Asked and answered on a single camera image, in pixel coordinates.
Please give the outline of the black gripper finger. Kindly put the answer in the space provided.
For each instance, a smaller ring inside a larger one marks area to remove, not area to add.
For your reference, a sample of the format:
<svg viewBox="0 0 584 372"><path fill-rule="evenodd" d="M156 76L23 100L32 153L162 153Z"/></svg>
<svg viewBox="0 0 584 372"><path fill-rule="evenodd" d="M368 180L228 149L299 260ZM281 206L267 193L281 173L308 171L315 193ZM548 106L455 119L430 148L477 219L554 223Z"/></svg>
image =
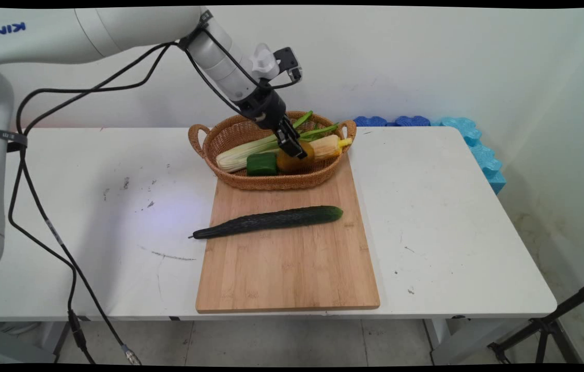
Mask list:
<svg viewBox="0 0 584 372"><path fill-rule="evenodd" d="M278 127L275 132L279 148L288 156L296 156L296 134L290 127Z"/></svg>
<svg viewBox="0 0 584 372"><path fill-rule="evenodd" d="M302 148L299 137L301 135L294 129L288 117L282 117L280 120L280 149L286 155L304 159L307 156L306 151Z"/></svg>

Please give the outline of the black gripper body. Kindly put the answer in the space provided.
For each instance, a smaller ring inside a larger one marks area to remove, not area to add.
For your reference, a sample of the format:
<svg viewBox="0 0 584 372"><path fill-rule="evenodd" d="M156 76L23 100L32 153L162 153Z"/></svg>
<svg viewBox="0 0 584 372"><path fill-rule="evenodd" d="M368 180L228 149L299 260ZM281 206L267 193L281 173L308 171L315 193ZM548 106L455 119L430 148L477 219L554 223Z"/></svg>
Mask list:
<svg viewBox="0 0 584 372"><path fill-rule="evenodd" d="M275 90L257 88L244 99L235 102L241 115L263 130L278 130L288 123L286 105Z"/></svg>

